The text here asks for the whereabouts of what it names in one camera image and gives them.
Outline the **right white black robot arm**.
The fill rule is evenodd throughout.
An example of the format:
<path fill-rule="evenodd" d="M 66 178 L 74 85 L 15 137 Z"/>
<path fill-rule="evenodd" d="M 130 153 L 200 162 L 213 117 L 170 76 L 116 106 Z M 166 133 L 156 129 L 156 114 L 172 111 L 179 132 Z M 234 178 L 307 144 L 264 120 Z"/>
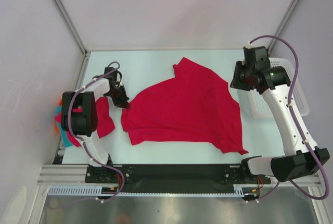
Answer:
<path fill-rule="evenodd" d="M 256 90 L 263 97 L 277 124 L 284 155 L 242 160 L 245 167 L 240 169 L 241 179 L 252 183 L 259 175 L 267 175 L 286 182 L 315 174 L 330 154 L 326 148 L 318 147 L 307 132 L 294 99 L 288 98 L 291 81 L 287 71 L 282 66 L 271 66 L 264 46 L 243 50 L 244 60 L 236 62 L 230 86 L 243 91 Z"/>

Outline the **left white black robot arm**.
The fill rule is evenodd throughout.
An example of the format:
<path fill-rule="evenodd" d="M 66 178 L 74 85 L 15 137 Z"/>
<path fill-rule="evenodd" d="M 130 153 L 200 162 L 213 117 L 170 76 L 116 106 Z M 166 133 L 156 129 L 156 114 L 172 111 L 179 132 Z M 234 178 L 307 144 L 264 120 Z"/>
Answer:
<path fill-rule="evenodd" d="M 91 166 L 99 166 L 97 176 L 103 182 L 115 176 L 112 160 L 99 139 L 108 135 L 111 127 L 109 100 L 117 108 L 128 109 L 129 98 L 122 84 L 119 67 L 109 65 L 104 73 L 94 76 L 87 85 L 62 94 L 60 123 L 74 146 L 82 147 Z"/>

